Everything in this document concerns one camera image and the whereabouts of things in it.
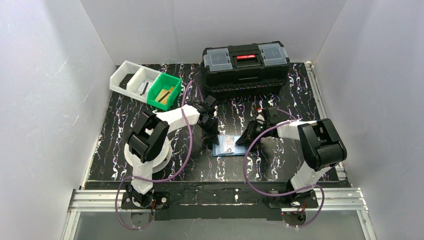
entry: black tape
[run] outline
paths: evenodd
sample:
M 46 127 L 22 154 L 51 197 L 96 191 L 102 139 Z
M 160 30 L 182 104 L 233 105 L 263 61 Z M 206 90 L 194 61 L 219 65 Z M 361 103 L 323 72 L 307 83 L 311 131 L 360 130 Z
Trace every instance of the black tape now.
M 159 99 L 159 103 L 166 97 L 166 96 L 168 96 L 170 94 L 170 92 L 169 91 L 167 91 L 160 99 Z
M 144 86 L 144 89 L 143 89 L 143 93 L 141 95 L 144 95 L 146 93 L 146 89 L 148 85 L 149 85 L 149 82 L 146 82 L 146 85 Z
M 266 219 L 282 221 L 281 209 L 271 209 L 263 203 L 254 205 L 171 205 L 157 210 L 155 221 L 173 219 Z

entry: toolbox lid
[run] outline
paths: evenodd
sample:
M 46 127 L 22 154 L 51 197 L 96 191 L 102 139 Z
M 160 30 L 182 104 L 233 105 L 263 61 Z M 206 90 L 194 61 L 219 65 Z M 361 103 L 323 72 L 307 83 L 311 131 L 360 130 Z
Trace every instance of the toolbox lid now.
M 269 43 L 258 45 L 263 63 L 265 66 L 287 64 L 287 52 L 283 46 L 278 43 Z
M 228 48 L 206 50 L 206 55 L 203 56 L 203 62 L 205 67 L 209 66 L 211 72 L 233 69 Z

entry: red marking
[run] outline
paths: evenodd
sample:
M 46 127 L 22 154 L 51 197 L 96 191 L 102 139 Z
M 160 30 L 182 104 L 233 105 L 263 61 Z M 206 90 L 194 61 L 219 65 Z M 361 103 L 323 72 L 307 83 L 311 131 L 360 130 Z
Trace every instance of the red marking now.
M 254 59 L 256 58 L 256 54 L 249 54 L 249 55 L 240 55 L 237 56 L 237 59 Z

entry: table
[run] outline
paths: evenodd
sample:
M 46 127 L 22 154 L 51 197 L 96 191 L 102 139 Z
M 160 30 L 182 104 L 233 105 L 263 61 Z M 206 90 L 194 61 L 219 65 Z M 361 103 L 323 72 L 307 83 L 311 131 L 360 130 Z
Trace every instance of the table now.
M 183 87 L 171 109 L 181 106 L 183 91 L 191 80 L 202 78 L 199 64 L 147 64 L 146 67 L 182 79 Z M 219 132 L 241 135 L 253 119 L 258 108 L 278 106 L 302 121 L 320 119 L 317 104 L 308 79 L 304 63 L 292 63 L 288 81 L 279 94 L 262 94 L 220 100 L 218 108 Z M 190 87 L 190 99 L 198 98 L 197 89 Z M 145 110 L 158 112 L 155 107 L 135 99 L 112 92 L 104 117 L 89 170 L 88 182 L 115 182 L 132 174 L 132 167 L 124 157 L 125 136 L 129 134 L 138 116 Z M 281 121 L 289 119 L 281 115 Z M 193 127 L 193 148 L 190 160 L 175 181 L 188 182 L 244 182 L 243 156 L 214 157 L 212 150 L 202 142 L 202 130 Z M 174 149 L 172 158 L 164 170 L 153 174 L 154 179 L 167 178 L 183 164 L 188 153 L 188 129 L 181 128 L 168 135 Z M 263 138 L 261 146 L 249 154 L 247 172 L 251 181 L 287 182 L 303 163 L 298 140 Z M 327 172 L 321 181 L 337 182 L 334 169 Z

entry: black toolbox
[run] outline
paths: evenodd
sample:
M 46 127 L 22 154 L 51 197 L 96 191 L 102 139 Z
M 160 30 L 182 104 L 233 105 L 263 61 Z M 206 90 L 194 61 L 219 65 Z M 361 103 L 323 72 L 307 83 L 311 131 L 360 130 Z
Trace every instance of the black toolbox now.
M 204 93 L 216 99 L 277 94 L 289 67 L 280 41 L 206 48 L 201 62 Z

